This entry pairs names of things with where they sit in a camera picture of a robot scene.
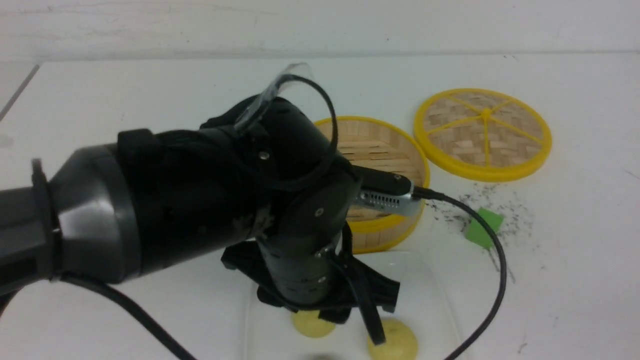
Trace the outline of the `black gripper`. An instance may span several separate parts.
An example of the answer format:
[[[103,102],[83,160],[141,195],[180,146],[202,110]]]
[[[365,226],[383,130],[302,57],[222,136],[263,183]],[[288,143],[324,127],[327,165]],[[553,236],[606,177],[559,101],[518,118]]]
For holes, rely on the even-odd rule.
[[[288,255],[293,243],[283,246],[275,237],[245,241],[222,253],[222,264],[239,271],[258,285],[257,296],[265,305],[291,312],[318,312],[318,317],[343,325],[352,309],[359,309],[374,346],[386,343],[377,310],[394,313],[400,283],[375,271],[354,256],[353,232],[348,223],[319,251]]]

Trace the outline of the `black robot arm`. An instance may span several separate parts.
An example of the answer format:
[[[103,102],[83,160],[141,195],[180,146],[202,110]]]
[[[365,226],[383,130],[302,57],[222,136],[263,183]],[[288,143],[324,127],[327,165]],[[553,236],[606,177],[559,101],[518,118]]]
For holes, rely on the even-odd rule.
[[[409,193],[409,180],[354,166],[290,101],[240,120],[251,96],[198,130],[123,131],[76,150],[51,180],[1,191],[1,308],[23,287],[60,280],[120,305],[181,360],[193,356],[114,284],[223,250],[266,305],[343,324],[358,308],[370,341],[386,333],[399,283],[355,259],[347,223],[362,195]]]

